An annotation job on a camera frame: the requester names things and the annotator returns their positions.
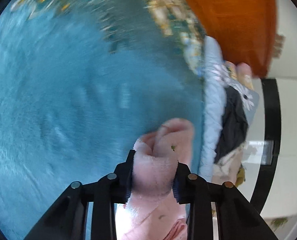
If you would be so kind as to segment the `white black sliding wardrobe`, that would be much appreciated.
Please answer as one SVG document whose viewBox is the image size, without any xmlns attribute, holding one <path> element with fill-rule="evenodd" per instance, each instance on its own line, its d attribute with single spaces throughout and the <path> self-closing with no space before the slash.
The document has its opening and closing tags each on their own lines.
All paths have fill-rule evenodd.
<svg viewBox="0 0 297 240">
<path fill-rule="evenodd" d="M 297 237 L 297 81 L 255 79 L 259 104 L 249 127 L 242 165 L 245 182 L 238 188 L 268 223 L 288 222 L 274 233 Z"/>
</svg>

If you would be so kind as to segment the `green hanging plant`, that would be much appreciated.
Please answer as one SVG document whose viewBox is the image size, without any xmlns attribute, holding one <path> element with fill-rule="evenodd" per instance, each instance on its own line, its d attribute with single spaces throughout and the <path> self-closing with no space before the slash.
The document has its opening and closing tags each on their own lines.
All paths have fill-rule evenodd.
<svg viewBox="0 0 297 240">
<path fill-rule="evenodd" d="M 288 220 L 289 220 L 288 217 L 275 218 L 271 220 L 270 226 L 273 231 L 276 231 L 278 228 L 283 227 L 288 222 Z"/>
</svg>

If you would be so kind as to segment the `light blue daisy quilt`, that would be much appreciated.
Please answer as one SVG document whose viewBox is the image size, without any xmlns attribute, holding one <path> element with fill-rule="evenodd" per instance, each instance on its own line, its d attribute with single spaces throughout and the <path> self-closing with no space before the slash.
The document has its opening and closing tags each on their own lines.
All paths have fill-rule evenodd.
<svg viewBox="0 0 297 240">
<path fill-rule="evenodd" d="M 224 128 L 222 116 L 227 105 L 226 88 L 232 88 L 239 95 L 242 113 L 245 114 L 248 125 L 254 119 L 259 104 L 259 94 L 230 77 L 220 45 L 210 36 L 204 38 L 204 63 L 202 70 L 205 81 L 204 145 L 201 150 L 199 175 L 207 182 L 211 182 L 214 174 L 213 166 L 216 163 L 215 150 Z"/>
</svg>

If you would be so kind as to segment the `dark grey garment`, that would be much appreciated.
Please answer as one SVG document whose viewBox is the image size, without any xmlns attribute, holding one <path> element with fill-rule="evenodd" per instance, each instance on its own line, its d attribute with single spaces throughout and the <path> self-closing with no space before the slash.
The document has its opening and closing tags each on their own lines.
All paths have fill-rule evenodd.
<svg viewBox="0 0 297 240">
<path fill-rule="evenodd" d="M 240 94 L 231 86 L 228 86 L 225 91 L 227 102 L 222 115 L 222 131 L 215 149 L 214 163 L 216 164 L 245 141 L 248 130 Z"/>
</svg>

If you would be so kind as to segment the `beige fleece garment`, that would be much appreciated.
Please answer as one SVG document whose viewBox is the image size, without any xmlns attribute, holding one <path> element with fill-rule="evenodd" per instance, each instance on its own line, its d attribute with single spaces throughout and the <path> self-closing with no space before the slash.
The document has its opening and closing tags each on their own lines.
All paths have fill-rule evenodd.
<svg viewBox="0 0 297 240">
<path fill-rule="evenodd" d="M 242 157 L 246 146 L 248 146 L 246 142 L 242 143 L 213 165 L 212 183 L 222 185 L 224 182 L 230 181 L 235 185 L 236 175 L 242 165 Z"/>
</svg>

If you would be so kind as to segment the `brown wall switch panel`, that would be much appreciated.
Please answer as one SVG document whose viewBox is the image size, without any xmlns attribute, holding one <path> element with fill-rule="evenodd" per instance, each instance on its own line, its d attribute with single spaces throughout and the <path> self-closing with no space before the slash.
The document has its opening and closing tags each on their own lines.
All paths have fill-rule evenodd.
<svg viewBox="0 0 297 240">
<path fill-rule="evenodd" d="M 276 34 L 273 46 L 273 58 L 279 59 L 281 57 L 283 47 L 285 43 L 285 36 L 281 34 Z"/>
</svg>

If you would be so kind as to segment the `olive yellow garment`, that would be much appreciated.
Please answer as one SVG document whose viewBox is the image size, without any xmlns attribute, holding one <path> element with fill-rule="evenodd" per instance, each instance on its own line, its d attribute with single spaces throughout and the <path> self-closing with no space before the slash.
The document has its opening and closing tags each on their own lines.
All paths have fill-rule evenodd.
<svg viewBox="0 0 297 240">
<path fill-rule="evenodd" d="M 236 181 L 235 181 L 235 186 L 239 187 L 240 185 L 242 185 L 245 182 L 245 168 L 243 167 L 243 165 L 240 166 L 238 173 L 236 175 Z"/>
</svg>

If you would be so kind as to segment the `orange wooden headboard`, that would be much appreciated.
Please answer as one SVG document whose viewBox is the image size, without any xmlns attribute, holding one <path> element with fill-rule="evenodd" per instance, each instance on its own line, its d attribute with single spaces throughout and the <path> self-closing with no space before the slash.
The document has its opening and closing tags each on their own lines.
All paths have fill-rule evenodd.
<svg viewBox="0 0 297 240">
<path fill-rule="evenodd" d="M 186 0 L 207 35 L 219 43 L 225 60 L 248 64 L 265 77 L 277 27 L 276 0 Z"/>
</svg>

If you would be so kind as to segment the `pink floral pillow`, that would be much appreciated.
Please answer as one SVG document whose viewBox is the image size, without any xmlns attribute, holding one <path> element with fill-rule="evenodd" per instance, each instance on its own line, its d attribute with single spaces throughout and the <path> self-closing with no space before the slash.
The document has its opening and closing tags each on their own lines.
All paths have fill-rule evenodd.
<svg viewBox="0 0 297 240">
<path fill-rule="evenodd" d="M 251 67 L 246 63 L 239 63 L 236 66 L 236 74 L 238 81 L 247 87 L 248 89 L 254 90 L 253 83 L 252 83 L 252 70 Z"/>
<path fill-rule="evenodd" d="M 236 72 L 236 65 L 229 61 L 225 61 L 224 65 L 227 69 L 229 77 L 233 80 L 237 80 L 238 76 L 237 76 L 237 72 Z"/>
</svg>

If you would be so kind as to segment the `pink fleece pajama garment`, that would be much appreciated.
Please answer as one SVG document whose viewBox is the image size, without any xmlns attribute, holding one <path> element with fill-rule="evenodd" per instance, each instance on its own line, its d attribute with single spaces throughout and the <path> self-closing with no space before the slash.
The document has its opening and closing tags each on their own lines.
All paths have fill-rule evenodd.
<svg viewBox="0 0 297 240">
<path fill-rule="evenodd" d="M 136 140 L 131 196 L 116 208 L 117 239 L 187 239 L 185 206 L 172 185 L 178 163 L 191 164 L 193 137 L 193 124 L 174 118 Z"/>
</svg>

